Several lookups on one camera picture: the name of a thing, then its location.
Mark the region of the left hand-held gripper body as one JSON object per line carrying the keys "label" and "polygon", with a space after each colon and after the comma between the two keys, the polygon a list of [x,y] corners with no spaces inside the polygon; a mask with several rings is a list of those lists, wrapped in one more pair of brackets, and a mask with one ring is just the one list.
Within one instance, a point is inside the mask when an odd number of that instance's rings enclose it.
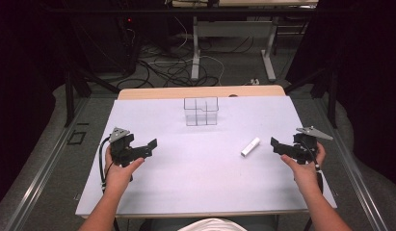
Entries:
{"label": "left hand-held gripper body", "polygon": [[128,130],[115,127],[110,135],[109,142],[111,156],[115,165],[127,167],[130,163],[130,142],[134,140],[134,135]]}

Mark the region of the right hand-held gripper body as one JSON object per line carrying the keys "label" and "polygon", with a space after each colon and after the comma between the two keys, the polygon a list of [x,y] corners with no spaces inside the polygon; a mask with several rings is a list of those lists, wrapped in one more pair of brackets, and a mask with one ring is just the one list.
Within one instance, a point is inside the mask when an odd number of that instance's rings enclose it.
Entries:
{"label": "right hand-held gripper body", "polygon": [[300,150],[303,154],[295,157],[298,164],[304,165],[312,162],[315,165],[318,164],[316,156],[318,153],[317,139],[324,139],[332,141],[333,137],[318,130],[314,126],[297,128],[298,134],[294,136],[294,143],[300,146]]}

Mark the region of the person's left hand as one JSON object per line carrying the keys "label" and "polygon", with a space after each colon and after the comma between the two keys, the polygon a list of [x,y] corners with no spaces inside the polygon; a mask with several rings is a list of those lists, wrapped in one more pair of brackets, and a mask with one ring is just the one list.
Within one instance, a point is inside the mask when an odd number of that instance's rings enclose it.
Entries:
{"label": "person's left hand", "polygon": [[138,158],[127,167],[114,164],[111,155],[111,147],[108,146],[105,154],[106,194],[122,195],[130,182],[132,174],[144,163],[144,158]]}

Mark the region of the person's right hand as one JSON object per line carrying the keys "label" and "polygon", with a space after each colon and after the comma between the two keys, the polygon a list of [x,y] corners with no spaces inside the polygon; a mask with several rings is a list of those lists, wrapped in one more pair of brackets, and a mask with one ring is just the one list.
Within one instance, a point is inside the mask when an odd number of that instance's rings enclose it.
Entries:
{"label": "person's right hand", "polygon": [[325,147],[319,142],[317,143],[317,147],[317,165],[312,162],[305,165],[299,165],[287,155],[280,156],[280,159],[292,169],[294,180],[303,196],[310,195],[313,197],[315,194],[321,194],[317,180],[317,169],[320,168],[324,162],[326,150]]}

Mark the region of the white tube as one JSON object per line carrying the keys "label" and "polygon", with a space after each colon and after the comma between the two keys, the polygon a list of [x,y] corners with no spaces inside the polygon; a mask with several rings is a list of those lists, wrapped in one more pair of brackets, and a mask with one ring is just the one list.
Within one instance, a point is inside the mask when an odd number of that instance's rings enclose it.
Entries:
{"label": "white tube", "polygon": [[260,144],[260,138],[254,138],[242,151],[241,156],[247,157],[258,145]]}

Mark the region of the black metal stand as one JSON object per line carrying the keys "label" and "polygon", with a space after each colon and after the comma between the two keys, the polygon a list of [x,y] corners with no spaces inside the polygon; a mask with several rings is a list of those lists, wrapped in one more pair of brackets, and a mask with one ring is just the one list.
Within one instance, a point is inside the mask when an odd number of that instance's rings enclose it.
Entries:
{"label": "black metal stand", "polygon": [[316,84],[311,89],[312,98],[322,98],[326,92],[329,95],[327,118],[333,128],[337,127],[336,124],[336,96],[338,87],[338,67],[331,64],[327,67],[318,68],[316,71],[308,76],[305,76],[300,81],[290,84],[284,88],[285,93],[289,93],[303,85],[315,81]]}
{"label": "black metal stand", "polygon": [[65,70],[66,127],[68,127],[75,118],[74,93],[77,92],[81,97],[90,97],[92,94],[88,82],[94,82],[113,93],[120,92],[119,88],[100,79],[83,67],[77,64],[70,64]]}

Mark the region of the clear acrylic organizer box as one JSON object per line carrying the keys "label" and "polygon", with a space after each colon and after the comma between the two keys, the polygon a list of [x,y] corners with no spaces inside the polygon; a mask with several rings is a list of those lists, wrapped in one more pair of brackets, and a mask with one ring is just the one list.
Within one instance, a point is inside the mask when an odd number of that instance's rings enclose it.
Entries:
{"label": "clear acrylic organizer box", "polygon": [[183,101],[187,126],[216,125],[219,111],[217,97],[187,97]]}

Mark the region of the white table sheet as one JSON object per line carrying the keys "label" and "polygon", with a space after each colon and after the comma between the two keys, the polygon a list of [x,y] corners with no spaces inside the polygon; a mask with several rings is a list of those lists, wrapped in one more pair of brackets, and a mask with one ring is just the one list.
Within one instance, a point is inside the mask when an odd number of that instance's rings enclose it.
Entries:
{"label": "white table sheet", "polygon": [[[105,131],[156,139],[120,200],[126,218],[217,217],[303,212],[304,199],[271,138],[290,143],[301,122],[287,96],[222,97],[216,125],[187,126],[180,99],[118,100]],[[241,151],[254,139],[247,156]]]}

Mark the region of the person's white shirt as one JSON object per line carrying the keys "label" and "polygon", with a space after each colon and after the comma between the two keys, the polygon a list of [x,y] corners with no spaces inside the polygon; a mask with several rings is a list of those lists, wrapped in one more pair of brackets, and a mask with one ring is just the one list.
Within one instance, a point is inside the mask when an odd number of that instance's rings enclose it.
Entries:
{"label": "person's white shirt", "polygon": [[177,231],[248,231],[241,225],[223,218],[205,218],[195,221]]}

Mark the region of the dark computer case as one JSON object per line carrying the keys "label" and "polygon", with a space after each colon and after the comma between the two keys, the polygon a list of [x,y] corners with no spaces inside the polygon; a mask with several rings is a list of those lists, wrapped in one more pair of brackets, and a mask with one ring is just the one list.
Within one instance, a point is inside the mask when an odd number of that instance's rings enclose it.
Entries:
{"label": "dark computer case", "polygon": [[136,38],[121,17],[77,16],[72,19],[90,70],[96,74],[132,75],[136,70]]}

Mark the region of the aluminium floor rail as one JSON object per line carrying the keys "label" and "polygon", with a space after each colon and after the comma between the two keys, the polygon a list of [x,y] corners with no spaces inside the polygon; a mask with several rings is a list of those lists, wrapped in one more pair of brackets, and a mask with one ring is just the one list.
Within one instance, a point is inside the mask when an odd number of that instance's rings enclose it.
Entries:
{"label": "aluminium floor rail", "polygon": [[0,205],[0,231],[75,231],[76,208],[96,147],[90,99],[80,99],[76,118],[64,126],[57,107],[26,165]]}
{"label": "aluminium floor rail", "polygon": [[319,115],[323,118],[324,123],[329,129],[330,134],[333,136],[333,142],[339,149],[339,159],[342,166],[350,179],[350,182],[354,188],[359,204],[361,205],[364,214],[373,231],[389,231],[387,225],[385,224],[374,199],[368,190],[366,184],[364,183],[363,176],[355,162],[353,155],[347,148],[345,142],[340,137],[339,131],[332,127],[331,122],[328,119],[328,108],[322,99],[315,99],[314,104],[318,110]]}

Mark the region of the white metal desk frame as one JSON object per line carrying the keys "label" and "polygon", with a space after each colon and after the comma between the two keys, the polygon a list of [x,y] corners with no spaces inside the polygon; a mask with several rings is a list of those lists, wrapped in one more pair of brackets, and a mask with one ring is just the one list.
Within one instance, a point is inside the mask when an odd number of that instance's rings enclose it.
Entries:
{"label": "white metal desk frame", "polygon": [[263,64],[266,70],[268,80],[274,82],[277,77],[271,62],[271,54],[274,40],[277,34],[278,17],[274,16],[269,21],[198,21],[193,18],[193,44],[194,55],[192,62],[191,79],[196,80],[199,77],[200,49],[198,39],[204,37],[210,38],[235,38],[235,37],[255,37],[266,38],[266,48],[261,51]]}

